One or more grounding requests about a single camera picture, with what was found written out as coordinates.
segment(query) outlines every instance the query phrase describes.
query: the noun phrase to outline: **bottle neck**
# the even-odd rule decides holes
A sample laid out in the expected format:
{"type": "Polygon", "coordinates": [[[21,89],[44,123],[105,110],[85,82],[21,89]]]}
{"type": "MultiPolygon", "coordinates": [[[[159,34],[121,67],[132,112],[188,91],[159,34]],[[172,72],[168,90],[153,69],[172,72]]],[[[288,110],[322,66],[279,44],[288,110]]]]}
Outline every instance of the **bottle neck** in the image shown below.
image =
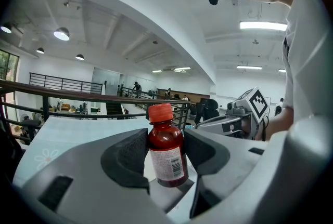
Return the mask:
{"type": "Polygon", "coordinates": [[[154,122],[152,123],[152,125],[154,126],[154,128],[168,128],[172,126],[172,120],[167,120],[164,122],[154,122]]]}

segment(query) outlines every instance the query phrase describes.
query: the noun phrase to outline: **red bottle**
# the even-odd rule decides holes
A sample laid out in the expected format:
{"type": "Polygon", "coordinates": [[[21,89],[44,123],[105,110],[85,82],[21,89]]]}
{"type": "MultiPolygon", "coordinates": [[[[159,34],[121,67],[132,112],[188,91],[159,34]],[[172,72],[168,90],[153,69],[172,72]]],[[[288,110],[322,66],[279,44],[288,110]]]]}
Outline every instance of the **red bottle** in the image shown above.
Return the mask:
{"type": "Polygon", "coordinates": [[[164,187],[182,185],[188,179],[184,138],[172,125],[171,105],[150,106],[148,114],[154,125],[148,135],[148,147],[157,181],[164,187]]]}

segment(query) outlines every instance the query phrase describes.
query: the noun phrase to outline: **white label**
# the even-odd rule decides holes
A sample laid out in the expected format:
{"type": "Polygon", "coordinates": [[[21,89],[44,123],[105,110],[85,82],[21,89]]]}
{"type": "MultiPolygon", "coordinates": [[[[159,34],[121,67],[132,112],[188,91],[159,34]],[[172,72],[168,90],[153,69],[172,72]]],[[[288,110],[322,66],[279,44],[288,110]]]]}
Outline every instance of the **white label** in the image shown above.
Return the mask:
{"type": "Polygon", "coordinates": [[[149,149],[156,177],[161,180],[177,180],[184,176],[181,150],[176,147],[166,151],[149,149]]]}

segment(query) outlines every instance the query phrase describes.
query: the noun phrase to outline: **barcode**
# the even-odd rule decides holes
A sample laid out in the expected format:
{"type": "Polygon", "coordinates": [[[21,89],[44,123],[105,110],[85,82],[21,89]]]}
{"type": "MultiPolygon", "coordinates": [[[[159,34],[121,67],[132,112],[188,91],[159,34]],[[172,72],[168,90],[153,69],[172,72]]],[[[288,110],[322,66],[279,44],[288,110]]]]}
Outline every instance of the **barcode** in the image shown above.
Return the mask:
{"type": "Polygon", "coordinates": [[[180,163],[179,157],[174,160],[171,160],[171,165],[172,165],[173,177],[177,177],[180,174],[182,174],[181,163],[180,163]]]}

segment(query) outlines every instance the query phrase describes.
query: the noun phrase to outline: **table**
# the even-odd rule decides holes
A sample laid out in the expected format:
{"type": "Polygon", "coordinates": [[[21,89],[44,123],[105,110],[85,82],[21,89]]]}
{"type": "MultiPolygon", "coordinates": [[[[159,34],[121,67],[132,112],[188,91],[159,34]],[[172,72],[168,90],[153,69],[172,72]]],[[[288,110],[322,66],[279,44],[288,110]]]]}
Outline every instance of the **table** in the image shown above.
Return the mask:
{"type": "MultiPolygon", "coordinates": [[[[40,169],[79,144],[140,128],[148,128],[148,132],[150,132],[152,125],[145,118],[91,121],[49,117],[25,151],[15,172],[13,184],[19,188],[22,187],[40,169]]],[[[167,215],[175,223],[189,221],[189,211],[195,195],[197,174],[188,158],[187,164],[189,179],[195,184],[192,185],[179,203],[168,212],[167,215]]],[[[156,178],[150,153],[147,154],[145,159],[144,176],[150,182],[156,178]]]]}

